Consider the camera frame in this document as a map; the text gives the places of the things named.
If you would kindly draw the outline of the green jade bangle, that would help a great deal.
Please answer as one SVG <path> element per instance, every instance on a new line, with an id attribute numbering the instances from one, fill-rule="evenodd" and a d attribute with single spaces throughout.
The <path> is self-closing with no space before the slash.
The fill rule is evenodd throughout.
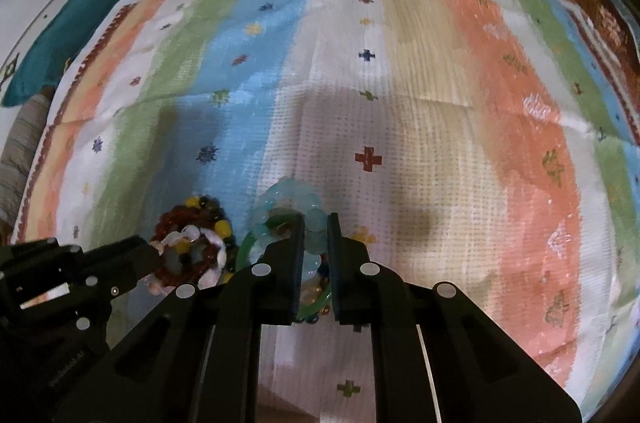
<path id="1" fill-rule="evenodd" d="M 285 212 L 271 216 L 265 223 L 267 232 L 276 240 L 287 238 L 292 229 L 298 224 L 300 215 L 294 212 Z M 235 257 L 235 270 L 239 271 L 250 265 L 254 265 L 262 258 L 265 250 L 255 237 L 253 232 L 248 232 L 241 243 Z M 321 263 L 313 278 L 305 279 L 300 286 L 299 310 L 295 319 L 296 323 L 317 323 L 321 316 L 327 315 L 332 301 L 332 291 L 329 279 L 328 258 L 326 254 L 320 256 Z"/>

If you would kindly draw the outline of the striped grey pillow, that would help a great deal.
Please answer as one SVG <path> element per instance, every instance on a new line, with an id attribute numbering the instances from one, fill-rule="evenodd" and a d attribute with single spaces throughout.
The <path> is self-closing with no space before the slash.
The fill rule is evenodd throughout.
<path id="1" fill-rule="evenodd" d="M 17 113 L 1 154 L 1 236 L 12 232 L 35 152 L 47 123 L 54 88 L 43 87 Z"/>

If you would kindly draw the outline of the colourful striped cloth mat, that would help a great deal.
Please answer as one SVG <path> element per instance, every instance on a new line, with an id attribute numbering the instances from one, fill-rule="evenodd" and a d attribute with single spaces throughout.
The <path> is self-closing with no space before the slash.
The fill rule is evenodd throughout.
<path id="1" fill-rule="evenodd" d="M 639 338 L 639 115 L 565 0 L 120 0 L 58 84 L 14 237 L 95 247 L 302 185 L 463 287 L 591 417 Z"/>

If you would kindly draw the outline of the teal pillow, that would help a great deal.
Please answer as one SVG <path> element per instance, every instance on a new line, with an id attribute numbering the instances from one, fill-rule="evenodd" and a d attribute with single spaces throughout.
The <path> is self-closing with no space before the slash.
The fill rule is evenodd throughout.
<path id="1" fill-rule="evenodd" d="M 26 54 L 18 58 L 2 105 L 5 108 L 22 105 L 42 88 L 58 86 L 66 63 L 78 56 L 119 1 L 66 1 Z"/>

